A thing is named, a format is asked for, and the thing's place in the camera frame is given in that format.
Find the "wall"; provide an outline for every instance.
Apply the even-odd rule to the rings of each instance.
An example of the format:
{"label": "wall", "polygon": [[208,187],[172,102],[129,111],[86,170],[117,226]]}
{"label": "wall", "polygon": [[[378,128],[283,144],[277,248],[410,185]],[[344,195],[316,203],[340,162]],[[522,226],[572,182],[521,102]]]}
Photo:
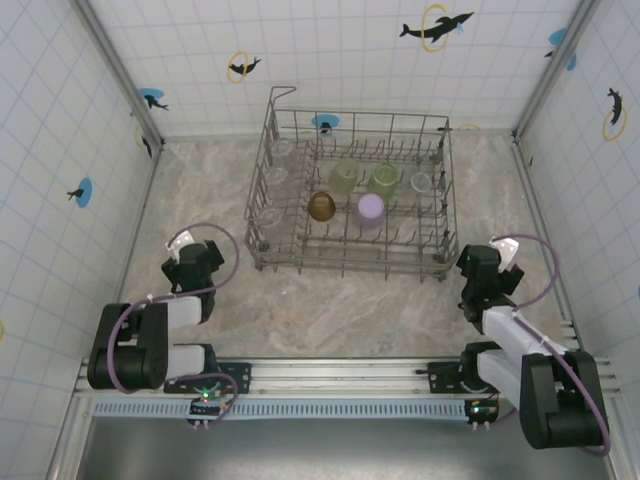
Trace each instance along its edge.
{"label": "wall", "polygon": [[532,175],[579,331],[613,358],[640,437],[640,3],[604,0],[577,56],[527,138]]}
{"label": "wall", "polygon": [[67,0],[2,2],[0,91],[0,478],[42,478],[151,160]]}
{"label": "wall", "polygon": [[[272,85],[294,105],[447,114],[513,128],[578,0],[94,0],[167,136],[259,132]],[[399,37],[473,13],[435,43]],[[259,63],[246,75],[229,70]]]}

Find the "green glass cup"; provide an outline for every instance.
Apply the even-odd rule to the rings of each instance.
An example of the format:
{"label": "green glass cup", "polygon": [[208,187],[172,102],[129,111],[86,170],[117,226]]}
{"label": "green glass cup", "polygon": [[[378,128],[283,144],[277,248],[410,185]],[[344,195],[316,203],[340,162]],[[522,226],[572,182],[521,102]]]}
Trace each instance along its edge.
{"label": "green glass cup", "polygon": [[376,167],[373,175],[369,177],[367,192],[379,195],[385,203],[388,203],[396,194],[397,187],[398,171],[390,163],[385,163]]}
{"label": "green glass cup", "polygon": [[360,167],[353,158],[342,158],[329,174],[329,189],[337,195],[349,195],[358,185]]}

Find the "marble floor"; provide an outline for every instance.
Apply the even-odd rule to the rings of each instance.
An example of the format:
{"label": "marble floor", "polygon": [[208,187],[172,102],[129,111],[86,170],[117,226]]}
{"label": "marble floor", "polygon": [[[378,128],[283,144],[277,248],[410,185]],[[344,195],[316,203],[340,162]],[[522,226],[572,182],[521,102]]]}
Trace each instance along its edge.
{"label": "marble floor", "polygon": [[[453,134],[460,248],[491,235],[535,233],[507,136]],[[160,270],[164,243],[179,228],[210,221],[227,228],[238,243],[258,139],[169,144],[158,165],[139,237],[125,280],[123,300],[166,293]],[[233,249],[217,232],[194,232],[218,243],[231,268]],[[526,275],[516,302],[540,292],[549,280],[540,247],[521,244],[518,264]],[[216,294],[208,322],[171,333],[171,340],[210,343],[219,356],[358,357],[457,356],[481,336],[457,308],[464,286],[454,267],[440,283],[427,278],[373,273],[254,268],[241,245],[235,278]],[[553,296],[525,310],[545,334],[561,339]]]}

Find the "purple cup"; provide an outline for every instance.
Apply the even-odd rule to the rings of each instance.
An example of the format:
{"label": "purple cup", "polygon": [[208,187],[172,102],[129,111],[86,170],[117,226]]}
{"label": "purple cup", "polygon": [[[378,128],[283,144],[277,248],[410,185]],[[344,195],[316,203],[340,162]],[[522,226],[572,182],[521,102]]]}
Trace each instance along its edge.
{"label": "purple cup", "polygon": [[384,225],[384,200],[375,193],[363,195],[358,201],[355,218],[362,228],[380,228]]}

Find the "wire basket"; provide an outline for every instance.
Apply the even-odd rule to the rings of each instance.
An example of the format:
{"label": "wire basket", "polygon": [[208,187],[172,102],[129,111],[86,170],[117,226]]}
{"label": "wire basket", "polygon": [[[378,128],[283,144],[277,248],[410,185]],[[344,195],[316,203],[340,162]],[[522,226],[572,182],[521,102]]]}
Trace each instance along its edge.
{"label": "wire basket", "polygon": [[[296,87],[273,87],[245,210],[245,244],[256,268],[266,266],[334,269],[417,275],[444,280],[459,254],[449,119],[403,113],[331,111],[339,124],[315,127],[326,110],[276,106]],[[270,191],[265,174],[273,166],[274,140],[294,142],[297,159],[284,191]],[[360,171],[352,193],[335,195],[329,173],[342,158],[357,160]],[[363,229],[354,218],[373,170],[393,165],[399,183],[385,205],[381,228]],[[431,179],[426,194],[413,194],[410,179],[424,172]],[[311,197],[329,193],[335,215],[327,222],[308,212]],[[263,209],[282,214],[277,242],[257,221]]]}

